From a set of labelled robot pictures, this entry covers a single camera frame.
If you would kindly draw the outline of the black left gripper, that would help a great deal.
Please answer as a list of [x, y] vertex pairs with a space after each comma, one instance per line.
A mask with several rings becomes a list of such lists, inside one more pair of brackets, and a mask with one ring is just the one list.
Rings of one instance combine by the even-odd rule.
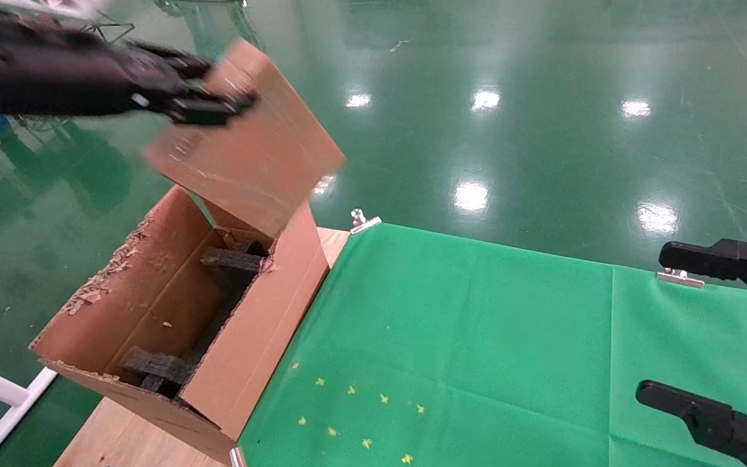
[[198, 80], [211, 68], [202, 57], [163, 45], [114, 47], [84, 30], [0, 13], [0, 114], [97, 117], [142, 109], [176, 125], [223, 126], [255, 106], [258, 95], [196, 86], [142, 93], [144, 82]]

